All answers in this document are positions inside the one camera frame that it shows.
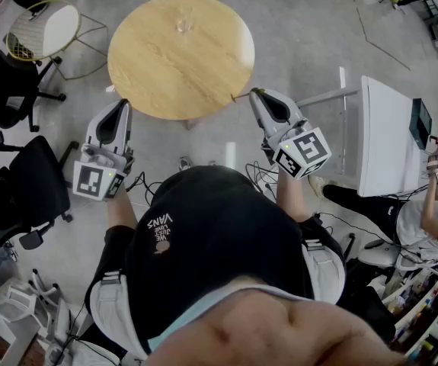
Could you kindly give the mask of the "white seat cushion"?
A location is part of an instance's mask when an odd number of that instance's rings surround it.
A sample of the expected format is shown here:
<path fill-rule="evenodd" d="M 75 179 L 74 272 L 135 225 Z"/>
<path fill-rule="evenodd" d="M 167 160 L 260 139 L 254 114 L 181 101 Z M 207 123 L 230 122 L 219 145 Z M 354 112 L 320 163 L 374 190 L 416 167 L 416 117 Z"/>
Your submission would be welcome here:
<path fill-rule="evenodd" d="M 58 5 L 46 11 L 43 28 L 43 56 L 52 56 L 66 48 L 75 38 L 81 24 L 74 5 Z"/>

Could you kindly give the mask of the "clear drinking glass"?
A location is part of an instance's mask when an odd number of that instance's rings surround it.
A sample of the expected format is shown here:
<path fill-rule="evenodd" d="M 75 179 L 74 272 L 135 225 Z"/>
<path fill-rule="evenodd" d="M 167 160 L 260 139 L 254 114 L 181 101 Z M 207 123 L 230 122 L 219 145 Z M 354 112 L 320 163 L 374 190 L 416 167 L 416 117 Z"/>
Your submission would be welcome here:
<path fill-rule="evenodd" d="M 177 9 L 175 27 L 179 34 L 187 34 L 193 29 L 195 15 L 191 6 L 182 6 Z"/>

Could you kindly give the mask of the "white shelf with items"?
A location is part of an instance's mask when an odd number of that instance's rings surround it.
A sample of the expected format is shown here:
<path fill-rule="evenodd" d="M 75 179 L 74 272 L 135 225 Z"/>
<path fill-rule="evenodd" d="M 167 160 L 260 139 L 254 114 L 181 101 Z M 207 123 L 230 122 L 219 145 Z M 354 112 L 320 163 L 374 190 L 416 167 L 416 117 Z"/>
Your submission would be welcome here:
<path fill-rule="evenodd" d="M 438 366 L 438 266 L 396 274 L 382 302 L 395 319 L 389 348 L 420 366 Z"/>

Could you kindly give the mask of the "white stool with black base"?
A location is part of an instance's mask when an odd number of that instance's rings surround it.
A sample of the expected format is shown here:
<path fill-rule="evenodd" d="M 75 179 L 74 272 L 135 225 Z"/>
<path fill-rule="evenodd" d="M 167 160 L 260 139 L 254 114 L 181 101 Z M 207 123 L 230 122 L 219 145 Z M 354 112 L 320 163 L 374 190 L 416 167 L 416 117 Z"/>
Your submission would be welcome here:
<path fill-rule="evenodd" d="M 356 235 L 349 233 L 345 238 L 345 248 L 343 249 L 345 262 L 353 261 L 352 266 L 368 265 L 378 267 L 381 270 L 395 267 L 395 263 L 401 248 L 393 243 L 388 243 L 383 239 L 368 242 L 358 252 L 355 258 L 351 257 Z"/>

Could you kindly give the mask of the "white desk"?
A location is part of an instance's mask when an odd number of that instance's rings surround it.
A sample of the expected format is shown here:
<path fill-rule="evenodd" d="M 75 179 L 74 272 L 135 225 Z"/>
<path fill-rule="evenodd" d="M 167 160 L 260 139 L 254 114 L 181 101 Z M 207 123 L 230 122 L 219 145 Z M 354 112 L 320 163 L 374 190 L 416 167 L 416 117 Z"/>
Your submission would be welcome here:
<path fill-rule="evenodd" d="M 321 128 L 332 152 L 316 176 L 346 185 L 361 197 L 419 187 L 424 152 L 409 130 L 411 98 L 364 75 L 355 85 L 297 105 Z"/>

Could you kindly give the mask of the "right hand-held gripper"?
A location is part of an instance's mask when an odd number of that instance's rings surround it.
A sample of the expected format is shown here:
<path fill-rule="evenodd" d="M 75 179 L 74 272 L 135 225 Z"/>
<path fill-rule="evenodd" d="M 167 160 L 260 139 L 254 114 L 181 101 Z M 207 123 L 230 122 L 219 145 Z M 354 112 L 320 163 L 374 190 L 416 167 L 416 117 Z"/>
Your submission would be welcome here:
<path fill-rule="evenodd" d="M 264 130 L 261 149 L 269 163 L 298 180 L 319 170 L 331 150 L 319 127 L 302 117 L 292 99 L 277 91 L 253 88 L 249 102 Z"/>

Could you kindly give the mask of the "black office chair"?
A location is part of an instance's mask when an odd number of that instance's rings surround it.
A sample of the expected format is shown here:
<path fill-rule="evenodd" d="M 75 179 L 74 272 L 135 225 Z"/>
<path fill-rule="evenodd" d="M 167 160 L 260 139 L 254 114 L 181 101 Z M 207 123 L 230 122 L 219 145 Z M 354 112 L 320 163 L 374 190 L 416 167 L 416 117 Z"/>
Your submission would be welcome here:
<path fill-rule="evenodd" d="M 364 320 L 388 344 L 395 337 L 395 318 L 375 288 L 369 285 L 382 274 L 380 268 L 362 263 L 358 258 L 349 260 L 344 288 L 346 297 L 341 303 L 344 309 Z"/>
<path fill-rule="evenodd" d="M 28 119 L 32 133 L 40 127 L 34 124 L 34 103 L 38 98 L 53 99 L 63 102 L 66 95 L 51 95 L 41 92 L 40 82 L 46 75 L 52 62 L 46 64 L 42 71 L 37 70 L 33 62 L 20 61 L 5 55 L 0 50 L 0 127 L 9 129 L 24 119 Z"/>
<path fill-rule="evenodd" d="M 72 141 L 57 159 L 43 136 L 25 146 L 10 146 L 0 131 L 0 153 L 17 153 L 8 167 L 0 168 L 0 248 L 19 235 L 24 249 L 36 249 L 57 217 L 72 221 L 63 167 L 77 148 L 78 143 Z"/>

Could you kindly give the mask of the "person's right forearm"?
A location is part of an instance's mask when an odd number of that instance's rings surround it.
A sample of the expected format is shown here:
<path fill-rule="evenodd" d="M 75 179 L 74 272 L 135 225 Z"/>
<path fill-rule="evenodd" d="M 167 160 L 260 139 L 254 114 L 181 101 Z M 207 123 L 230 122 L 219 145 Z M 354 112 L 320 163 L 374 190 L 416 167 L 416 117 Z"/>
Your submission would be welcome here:
<path fill-rule="evenodd" d="M 294 179 L 282 169 L 278 173 L 276 203 L 297 223 L 305 222 L 312 216 L 305 204 L 302 180 Z"/>

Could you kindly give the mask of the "white storage rack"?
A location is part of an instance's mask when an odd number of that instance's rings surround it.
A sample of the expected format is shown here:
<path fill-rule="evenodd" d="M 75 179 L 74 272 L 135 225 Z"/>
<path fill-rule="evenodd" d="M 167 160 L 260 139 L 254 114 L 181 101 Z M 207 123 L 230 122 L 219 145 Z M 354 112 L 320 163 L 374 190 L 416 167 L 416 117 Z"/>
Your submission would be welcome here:
<path fill-rule="evenodd" d="M 70 336 L 78 316 L 58 284 L 45 286 L 38 270 L 0 287 L 0 366 L 72 366 Z"/>

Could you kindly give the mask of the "dark green box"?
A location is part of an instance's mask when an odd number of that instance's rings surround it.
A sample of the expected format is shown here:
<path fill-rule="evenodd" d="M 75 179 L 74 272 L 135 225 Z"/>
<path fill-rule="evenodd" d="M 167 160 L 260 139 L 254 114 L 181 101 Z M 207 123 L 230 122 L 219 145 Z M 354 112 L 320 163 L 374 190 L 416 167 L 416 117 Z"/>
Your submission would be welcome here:
<path fill-rule="evenodd" d="M 412 100 L 409 130 L 420 150 L 427 148 L 432 129 L 432 118 L 421 98 Z"/>

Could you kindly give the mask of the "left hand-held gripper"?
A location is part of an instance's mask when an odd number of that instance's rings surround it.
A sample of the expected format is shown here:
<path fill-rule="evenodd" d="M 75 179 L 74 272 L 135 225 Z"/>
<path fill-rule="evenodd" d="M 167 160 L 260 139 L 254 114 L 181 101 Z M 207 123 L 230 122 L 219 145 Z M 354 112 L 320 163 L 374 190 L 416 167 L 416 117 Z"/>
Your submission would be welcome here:
<path fill-rule="evenodd" d="M 127 100 L 109 104 L 90 121 L 81 158 L 74 163 L 74 194 L 96 201 L 116 197 L 134 162 L 128 145 L 131 122 Z"/>

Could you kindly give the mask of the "person's black printed shirt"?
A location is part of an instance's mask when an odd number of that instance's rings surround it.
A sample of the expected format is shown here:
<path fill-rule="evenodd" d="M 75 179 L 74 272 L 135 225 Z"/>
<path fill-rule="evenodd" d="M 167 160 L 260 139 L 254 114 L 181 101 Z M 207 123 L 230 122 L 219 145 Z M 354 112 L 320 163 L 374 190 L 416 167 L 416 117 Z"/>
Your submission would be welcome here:
<path fill-rule="evenodd" d="M 297 223 L 237 172 L 195 166 L 164 181 L 133 230 L 107 230 L 85 296 L 97 327 L 145 359 L 221 300 L 252 288 L 336 303 L 344 254 L 321 221 Z"/>

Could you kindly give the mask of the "person's left forearm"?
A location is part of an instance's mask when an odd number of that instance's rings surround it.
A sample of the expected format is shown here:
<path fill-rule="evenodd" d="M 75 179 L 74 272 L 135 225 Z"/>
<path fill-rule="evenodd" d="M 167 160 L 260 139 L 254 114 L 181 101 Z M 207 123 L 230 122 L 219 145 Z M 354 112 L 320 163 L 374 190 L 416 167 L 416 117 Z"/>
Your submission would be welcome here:
<path fill-rule="evenodd" d="M 137 227 L 138 221 L 125 188 L 107 201 L 107 218 L 109 227 L 126 226 L 133 230 Z"/>

